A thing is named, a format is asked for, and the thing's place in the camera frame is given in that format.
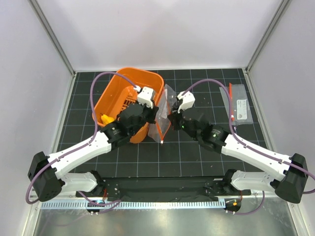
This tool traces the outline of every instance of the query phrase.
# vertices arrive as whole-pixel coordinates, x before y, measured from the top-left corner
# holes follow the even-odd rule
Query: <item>white strip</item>
[[[41,209],[105,209],[106,207],[88,207],[85,200],[50,200],[42,204]],[[225,200],[217,202],[196,202],[196,203],[134,203],[121,202],[115,209],[198,209],[198,208],[225,208]]]

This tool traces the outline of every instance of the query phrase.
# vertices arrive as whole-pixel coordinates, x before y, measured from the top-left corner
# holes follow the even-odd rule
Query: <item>yellow object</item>
[[[109,123],[114,121],[114,118],[108,117],[107,115],[102,115],[100,118],[101,118],[103,124],[105,124],[105,125],[108,125]]]

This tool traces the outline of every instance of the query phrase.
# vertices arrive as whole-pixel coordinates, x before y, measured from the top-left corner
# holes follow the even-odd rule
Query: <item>orange plastic container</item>
[[[160,75],[132,67],[122,68],[118,70],[117,73],[126,76],[141,88],[144,86],[153,88],[156,92],[154,102],[156,105],[158,104],[164,88],[164,80]],[[114,75],[94,107],[98,125],[101,127],[105,126],[100,118],[102,115],[116,118],[120,111],[124,110],[130,103],[134,103],[136,100],[137,92],[133,89],[133,86],[125,79]],[[145,126],[130,139],[130,142],[137,144],[143,141],[148,131],[149,124],[146,123]]]

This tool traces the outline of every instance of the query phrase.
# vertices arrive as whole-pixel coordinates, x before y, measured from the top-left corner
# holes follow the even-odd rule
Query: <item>clear plastic bag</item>
[[[232,120],[232,125],[239,125],[239,124],[252,124],[252,113],[250,104],[248,102],[248,98],[246,95],[246,90],[244,85],[232,85],[232,88],[229,89],[232,91],[232,111],[234,120]],[[229,113],[228,107],[228,99],[226,93],[222,88],[220,88],[220,92],[222,95],[222,99],[224,102],[224,106],[226,109],[226,113]]]
[[[171,122],[167,118],[170,114],[172,106],[176,102],[176,92],[169,86],[164,86],[164,91],[161,94],[158,103],[158,112],[156,116],[156,124],[150,124],[148,136],[157,143],[163,143],[165,134],[167,133]]]

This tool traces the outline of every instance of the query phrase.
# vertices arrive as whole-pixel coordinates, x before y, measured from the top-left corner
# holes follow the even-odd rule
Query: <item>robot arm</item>
[[[266,158],[246,148],[246,146],[307,169],[303,156],[275,153],[239,137],[246,144],[244,146],[229,131],[218,125],[209,124],[204,114],[192,107],[194,104],[192,93],[187,92],[183,95],[181,92],[177,98],[178,102],[173,106],[172,112],[168,116],[174,130],[185,131],[190,137],[198,141],[201,147],[209,151],[236,157],[263,171],[248,173],[228,170],[220,186],[222,190],[227,193],[235,191],[235,189],[270,191],[275,192],[280,198],[288,202],[300,203],[308,176],[295,168]]]
[[[41,202],[48,201],[61,192],[84,191],[95,196],[101,193],[105,183],[96,171],[84,174],[68,172],[98,155],[108,153],[128,143],[130,138],[147,122],[155,123],[158,107],[153,101],[154,90],[143,87],[137,88],[137,91],[137,102],[130,104],[113,122],[98,131],[92,143],[55,162],[38,177],[33,187]],[[66,150],[48,156],[43,152],[36,154],[28,173],[29,179],[32,180],[39,170],[62,154],[81,147],[90,140],[91,138],[88,138]]]

